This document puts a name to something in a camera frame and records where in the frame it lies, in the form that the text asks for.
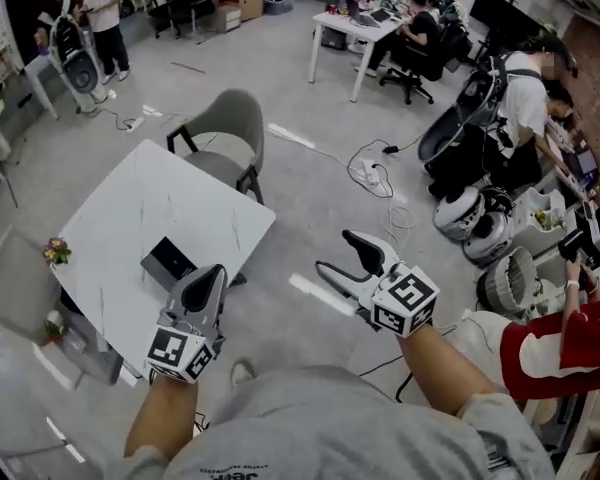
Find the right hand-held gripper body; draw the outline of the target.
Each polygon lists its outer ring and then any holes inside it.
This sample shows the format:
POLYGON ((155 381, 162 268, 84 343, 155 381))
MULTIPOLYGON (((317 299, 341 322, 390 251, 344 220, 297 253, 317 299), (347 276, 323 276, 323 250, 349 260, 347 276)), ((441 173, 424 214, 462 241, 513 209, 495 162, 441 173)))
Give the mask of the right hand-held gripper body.
POLYGON ((357 314, 375 331, 407 338, 432 319, 438 286, 417 266, 393 265, 370 292, 357 314))

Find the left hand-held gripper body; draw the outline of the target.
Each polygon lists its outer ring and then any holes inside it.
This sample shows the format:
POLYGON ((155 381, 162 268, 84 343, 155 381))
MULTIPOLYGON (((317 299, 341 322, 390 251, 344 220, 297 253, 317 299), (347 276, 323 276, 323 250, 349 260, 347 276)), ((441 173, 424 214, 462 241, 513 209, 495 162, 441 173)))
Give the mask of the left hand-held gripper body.
POLYGON ((146 361, 157 373, 181 382, 197 382, 220 354, 225 338, 219 318, 178 315, 162 310, 149 342, 146 361))

